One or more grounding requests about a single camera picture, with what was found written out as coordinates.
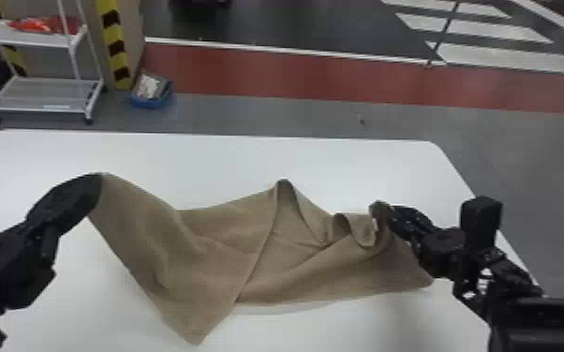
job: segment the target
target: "yellow and black striped pillar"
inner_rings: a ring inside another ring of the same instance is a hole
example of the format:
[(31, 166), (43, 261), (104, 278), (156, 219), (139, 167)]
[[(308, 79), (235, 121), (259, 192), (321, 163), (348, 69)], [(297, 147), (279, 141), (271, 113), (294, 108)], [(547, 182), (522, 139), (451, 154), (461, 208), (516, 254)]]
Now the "yellow and black striped pillar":
[[(0, 20), (2, 18), (3, 18), (2, 10), (0, 9)], [(22, 55), (18, 51), (18, 48), (10, 46), (10, 45), (5, 45), (5, 46), (3, 46), (3, 51), (5, 51), (5, 52), (3, 52), (3, 54), (10, 61), (10, 63), (13, 65), (13, 67), (15, 68), (15, 71), (18, 73), (18, 75), (26, 76), (26, 65), (24, 64), (24, 60), (22, 59)]]
[(126, 55), (125, 34), (118, 13), (118, 1), (96, 0), (96, 9), (103, 25), (103, 38), (115, 82), (113, 86), (116, 89), (131, 89), (133, 77)]

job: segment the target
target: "white floor marking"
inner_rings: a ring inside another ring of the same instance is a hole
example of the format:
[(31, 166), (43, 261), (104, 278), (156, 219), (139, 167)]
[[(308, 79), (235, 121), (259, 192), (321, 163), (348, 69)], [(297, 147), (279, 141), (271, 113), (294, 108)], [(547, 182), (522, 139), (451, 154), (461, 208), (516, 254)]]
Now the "white floor marking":
[[(454, 1), (445, 0), (381, 0), (385, 5), (398, 5), (401, 7), (417, 7), (426, 9), (438, 9), (442, 11), (451, 11)], [(505, 12), (496, 7), (479, 4), (462, 3), (459, 5), (458, 12), (473, 15), (494, 16), (502, 18), (510, 18)]]
[[(412, 29), (422, 31), (441, 32), (447, 21), (447, 19), (440, 17), (408, 15), (406, 13), (398, 13), (397, 15)], [(508, 24), (453, 20), (448, 33), (552, 43), (549, 38), (542, 36), (531, 28)]]
[(531, 0), (509, 0), (564, 28), (564, 16)]
[[(426, 42), (433, 48), (435, 43)], [(448, 64), (491, 66), (564, 73), (564, 55), (534, 51), (512, 51), (507, 49), (472, 47), (443, 43), (439, 56)]]
[[(240, 51), (288, 53), (294, 55), (325, 56), (325, 57), (336, 57), (336, 58), (354, 59), (354, 60), (386, 61), (386, 62), (422, 64), (422, 65), (425, 65), (427, 63), (427, 59), (414, 58), (414, 57), (369, 55), (362, 53), (338, 52), (338, 51), (312, 51), (312, 50), (304, 50), (304, 49), (268, 47), (264, 45), (245, 45), (245, 44), (222, 43), (217, 41), (175, 39), (170, 37), (146, 37), (144, 41), (146, 43), (152, 43), (152, 44), (181, 45), (187, 47), (203, 47), (203, 48), (213, 48), (213, 49), (234, 49)], [(434, 60), (431, 63), (431, 65), (446, 66), (446, 63), (444, 63), (442, 60)]]

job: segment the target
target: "brown cloth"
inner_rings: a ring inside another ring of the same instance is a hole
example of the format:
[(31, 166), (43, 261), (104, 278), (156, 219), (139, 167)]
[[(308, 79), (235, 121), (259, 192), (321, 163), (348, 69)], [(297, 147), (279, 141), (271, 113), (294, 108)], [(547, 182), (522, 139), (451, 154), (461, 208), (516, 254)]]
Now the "brown cloth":
[(365, 214), (329, 215), (289, 181), (210, 208), (174, 210), (103, 175), (90, 220), (191, 344), (237, 302), (361, 297), (431, 284), (408, 245)]

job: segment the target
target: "shelf rack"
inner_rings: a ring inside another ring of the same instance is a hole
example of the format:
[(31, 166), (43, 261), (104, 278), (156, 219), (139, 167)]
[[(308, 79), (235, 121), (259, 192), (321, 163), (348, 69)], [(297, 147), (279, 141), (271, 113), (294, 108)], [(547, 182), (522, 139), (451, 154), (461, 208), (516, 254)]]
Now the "shelf rack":
[[(75, 0), (82, 25), (77, 34), (71, 35), (67, 26), (63, 1), (57, 0), (63, 34), (26, 33), (0, 20), (0, 52), (13, 76), (0, 90), (0, 111), (76, 112), (84, 115), (87, 124), (93, 122), (92, 109), (103, 89), (104, 80), (99, 68), (96, 49), (80, 0)], [(94, 58), (98, 80), (83, 80), (77, 63), (76, 52), (84, 38), (88, 39)], [(26, 78), (18, 75), (2, 50), (2, 45), (66, 49), (72, 65), (74, 79)]]

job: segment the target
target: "black machine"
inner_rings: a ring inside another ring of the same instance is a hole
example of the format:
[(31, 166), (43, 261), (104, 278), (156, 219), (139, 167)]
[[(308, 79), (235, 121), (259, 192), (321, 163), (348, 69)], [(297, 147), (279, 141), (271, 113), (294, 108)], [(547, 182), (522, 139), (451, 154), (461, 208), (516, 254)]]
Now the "black machine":
[(461, 206), (459, 227), (435, 227), (419, 211), (376, 202), (370, 213), (407, 241), (420, 266), (453, 282), (453, 295), (490, 327), (490, 352), (564, 351), (564, 299), (544, 296), (496, 248), (502, 204), (477, 197)]
[[(0, 315), (31, 305), (54, 277), (59, 238), (96, 206), (101, 176), (61, 183), (20, 224), (0, 233)], [(420, 265), (454, 282), (453, 294), (491, 328), (491, 352), (564, 352), (564, 299), (546, 298), (528, 272), (495, 247), (501, 204), (462, 205), (460, 227), (439, 228), (415, 209), (376, 202), (370, 213), (409, 242)], [(0, 331), (0, 347), (6, 335)]]

